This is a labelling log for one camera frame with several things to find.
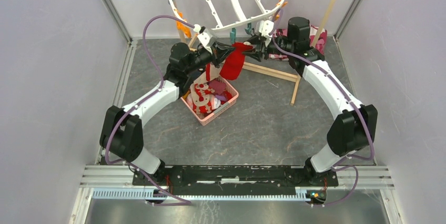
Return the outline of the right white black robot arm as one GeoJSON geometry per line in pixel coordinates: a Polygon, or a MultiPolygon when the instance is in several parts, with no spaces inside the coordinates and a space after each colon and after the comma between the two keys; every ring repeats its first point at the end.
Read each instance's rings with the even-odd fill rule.
{"type": "Polygon", "coordinates": [[[355,98],[332,72],[323,53],[311,45],[308,19],[293,17],[288,20],[285,35],[276,31],[274,21],[261,21],[247,41],[254,49],[245,55],[256,60],[270,54],[287,56],[291,68],[316,90],[333,116],[326,145],[305,162],[305,182],[319,185],[345,159],[373,159],[378,118],[375,106],[364,105],[355,98]]]}

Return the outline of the red sock with white pompom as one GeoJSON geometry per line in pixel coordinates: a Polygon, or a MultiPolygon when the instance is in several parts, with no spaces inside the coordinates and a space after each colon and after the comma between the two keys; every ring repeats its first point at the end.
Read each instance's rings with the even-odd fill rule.
{"type": "Polygon", "coordinates": [[[226,58],[220,71],[220,76],[226,80],[236,80],[239,77],[245,62],[244,52],[253,49],[252,45],[240,42],[235,42],[232,47],[234,50],[226,58]]]}

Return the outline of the white round clip hanger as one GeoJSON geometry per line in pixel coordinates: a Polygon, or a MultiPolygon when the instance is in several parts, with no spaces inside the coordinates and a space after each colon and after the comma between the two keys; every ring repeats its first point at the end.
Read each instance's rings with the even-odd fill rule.
{"type": "Polygon", "coordinates": [[[236,37],[238,28],[245,28],[248,35],[257,33],[260,21],[270,20],[277,24],[280,10],[286,5],[286,0],[276,0],[275,3],[266,4],[262,0],[200,0],[197,4],[196,17],[212,18],[214,24],[204,21],[192,22],[186,19],[178,8],[178,0],[167,0],[173,12],[176,30],[181,42],[190,39],[198,40],[194,32],[194,25],[205,26],[213,30],[215,36],[223,32],[229,32],[231,38],[236,37]]]}

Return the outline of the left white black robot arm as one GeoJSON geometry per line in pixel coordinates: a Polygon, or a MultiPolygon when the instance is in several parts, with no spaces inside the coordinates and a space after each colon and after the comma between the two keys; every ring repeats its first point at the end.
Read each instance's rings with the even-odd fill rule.
{"type": "Polygon", "coordinates": [[[222,66],[234,50],[233,46],[219,42],[211,50],[201,47],[196,51],[185,43],[174,44],[166,74],[158,86],[125,107],[108,108],[99,144],[121,161],[145,171],[145,179],[151,185],[161,185],[165,180],[164,162],[144,146],[143,127],[165,106],[183,96],[207,65],[222,66]]]}

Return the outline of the plain red sock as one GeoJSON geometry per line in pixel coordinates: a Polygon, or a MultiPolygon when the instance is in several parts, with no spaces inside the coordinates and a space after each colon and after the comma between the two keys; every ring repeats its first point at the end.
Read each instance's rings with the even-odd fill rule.
{"type": "Polygon", "coordinates": [[[207,82],[211,81],[210,73],[211,73],[211,63],[207,64],[205,68],[205,79],[207,82]]]}

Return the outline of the maroon purple sock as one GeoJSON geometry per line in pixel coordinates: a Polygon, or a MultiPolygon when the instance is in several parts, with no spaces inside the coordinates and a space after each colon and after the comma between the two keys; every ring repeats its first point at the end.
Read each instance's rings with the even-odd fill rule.
{"type": "Polygon", "coordinates": [[[214,79],[208,83],[210,89],[214,90],[215,95],[222,95],[226,90],[226,83],[220,81],[219,79],[214,79]]]}

